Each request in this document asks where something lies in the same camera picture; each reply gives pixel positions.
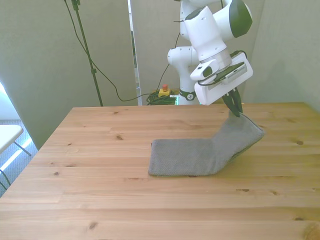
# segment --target gray towel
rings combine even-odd
[[[154,140],[148,172],[155,176],[213,175],[264,135],[250,118],[230,112],[212,138]]]

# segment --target white chair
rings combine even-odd
[[[31,156],[31,153],[25,150],[22,146],[16,143],[16,139],[24,132],[19,125],[0,125],[0,154],[7,149],[11,144],[17,145],[26,154]]]

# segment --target wooden table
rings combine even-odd
[[[305,239],[320,220],[320,115],[244,111],[266,136],[223,171],[152,177],[152,140],[208,138],[227,108],[74,108],[0,199],[0,239]]]

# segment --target power cord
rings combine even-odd
[[[90,57],[90,55],[87,53],[87,51],[86,51],[83,43],[81,42],[81,40],[80,40],[80,38],[79,38],[79,36],[78,36],[77,29],[76,29],[76,26],[75,26],[75,22],[74,22],[74,19],[73,19],[73,17],[72,17],[72,14],[71,14],[71,12],[70,12],[70,8],[69,8],[69,6],[68,6],[67,0],[64,0],[64,3],[65,3],[66,8],[67,8],[67,10],[68,10],[68,12],[69,12],[69,16],[70,16],[70,19],[71,19],[71,22],[72,22],[72,26],[73,26],[73,30],[74,30],[75,36],[76,36],[77,40],[79,41],[79,43],[80,43],[83,51],[84,51],[85,54],[88,56],[88,58],[91,60],[92,64],[96,67],[96,69],[112,84],[112,86],[113,86],[114,89],[115,89],[115,93],[116,93],[116,96],[118,97],[118,99],[119,99],[120,101],[122,101],[122,102],[129,102],[129,101],[138,99],[138,98],[140,98],[140,97],[142,97],[142,96],[146,96],[146,95],[149,95],[149,96],[150,96],[150,95],[154,94],[154,93],[145,93],[145,94],[142,94],[142,95],[140,95],[140,96],[137,96],[137,97],[134,97],[134,98],[131,98],[131,99],[128,99],[128,100],[123,100],[123,99],[119,96],[118,89],[117,89],[116,85],[99,69],[99,67],[97,67],[97,65],[94,63],[94,61],[93,61],[92,58]],[[175,47],[177,47],[177,43],[178,43],[179,36],[180,36],[180,33],[178,34],[178,37],[177,37],[177,39],[176,39],[176,41],[175,41]],[[156,88],[156,92],[159,90],[159,87],[160,87],[162,78],[164,77],[164,75],[165,75],[165,73],[166,73],[169,65],[170,65],[170,64],[168,64],[168,65],[166,66],[166,68],[165,68],[165,70],[164,70],[164,72],[163,72],[163,74],[162,74],[162,76],[161,76],[161,78],[160,78],[158,87]]]
[[[176,102],[175,97],[170,97],[170,96],[161,96],[158,97],[159,91],[156,91],[152,93],[148,98],[146,99],[147,101],[147,106],[149,105],[171,105]]]
[[[7,175],[4,173],[4,171],[2,171],[2,170],[0,169],[0,173],[2,173],[2,174],[3,174],[3,176],[4,176],[5,180],[6,180],[6,182],[9,184],[9,186],[11,186],[11,183],[10,183],[10,181],[9,181],[9,179],[8,179],[8,177],[7,177]],[[6,186],[5,186],[1,181],[0,181],[0,185],[4,188],[4,190],[7,190]]]

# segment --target gray wall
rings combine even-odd
[[[127,0],[81,0],[79,8],[92,59],[123,98],[134,98]],[[0,0],[0,33],[0,81],[37,148],[71,108],[99,106],[63,0]],[[137,104],[119,101],[99,74],[98,83],[105,106]]]
[[[245,102],[306,102],[320,111],[319,9],[319,0],[265,0]]]
[[[253,15],[253,25],[248,34],[227,42],[230,52],[244,50],[249,60],[252,57],[265,0],[246,0]],[[174,48],[180,32],[180,2],[173,0],[131,0],[134,40],[141,92],[155,90],[168,61],[167,54]],[[220,2],[210,5],[212,12],[221,8]],[[180,37],[178,46],[190,46],[190,42]],[[169,67],[162,84],[179,88],[178,73]]]

